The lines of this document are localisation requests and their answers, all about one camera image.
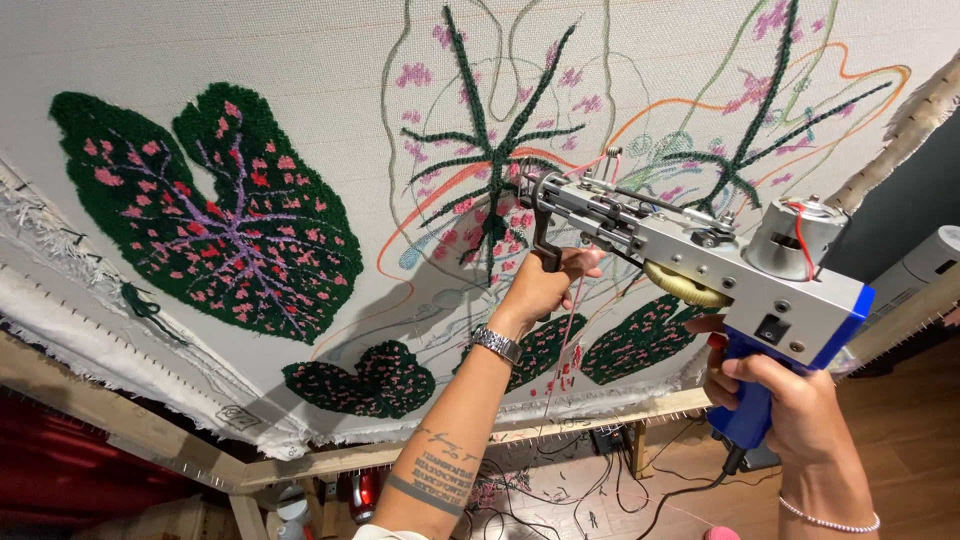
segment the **silver bracelet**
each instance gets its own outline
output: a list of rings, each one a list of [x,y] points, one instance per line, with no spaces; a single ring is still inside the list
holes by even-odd
[[[785,500],[783,499],[783,494],[782,494],[782,493],[780,493],[780,504],[783,504],[783,507],[786,508],[787,510],[790,510],[791,512],[793,512],[793,513],[797,514],[798,516],[804,518],[804,519],[807,520],[808,522],[813,523],[813,524],[816,524],[816,525],[819,525],[820,527],[832,528],[832,529],[834,529],[834,530],[841,530],[841,531],[843,531],[843,532],[856,532],[856,533],[873,532],[873,531],[875,531],[875,530],[877,530],[877,529],[880,528],[880,516],[877,516],[877,515],[876,515],[876,512],[874,512],[874,524],[873,524],[873,525],[871,525],[871,526],[869,526],[869,527],[847,527],[846,525],[837,525],[837,524],[831,523],[831,522],[829,522],[829,521],[818,520],[817,518],[810,517],[810,516],[804,514],[803,512],[801,512],[800,510],[798,510],[797,508],[794,508],[793,506],[791,506],[790,503],[788,503],[787,501],[785,501]]]

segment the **watch strap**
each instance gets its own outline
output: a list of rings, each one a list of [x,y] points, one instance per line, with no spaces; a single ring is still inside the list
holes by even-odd
[[[487,327],[481,327],[473,333],[473,343],[497,353],[514,366],[520,362],[520,353],[522,352],[520,346],[513,339],[500,335]]]

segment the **hand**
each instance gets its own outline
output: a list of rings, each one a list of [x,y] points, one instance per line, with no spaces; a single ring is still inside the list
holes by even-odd
[[[514,337],[533,327],[543,315],[559,307],[571,309],[570,286],[583,276],[603,275],[597,263],[606,255],[598,249],[564,248],[560,271],[543,271],[543,255],[530,252],[514,275],[514,282],[488,327],[503,328],[504,335]]]
[[[723,332],[723,317],[706,315],[684,325],[695,333]],[[851,454],[856,458],[833,379],[826,370],[801,377],[766,355],[727,360],[723,356],[718,350],[710,353],[704,392],[714,405],[734,410],[738,405],[734,392],[739,381],[759,382],[769,389],[773,394],[773,426],[766,441],[784,465],[835,463]]]

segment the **red curtain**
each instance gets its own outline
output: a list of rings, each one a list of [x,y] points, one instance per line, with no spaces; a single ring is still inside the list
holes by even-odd
[[[111,447],[104,431],[21,398],[0,398],[0,522],[87,528],[200,491]]]

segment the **power switch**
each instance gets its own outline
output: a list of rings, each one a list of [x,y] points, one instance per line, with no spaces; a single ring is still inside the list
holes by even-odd
[[[754,335],[771,345],[777,345],[788,330],[790,330],[790,323],[781,321],[777,315],[767,314]]]

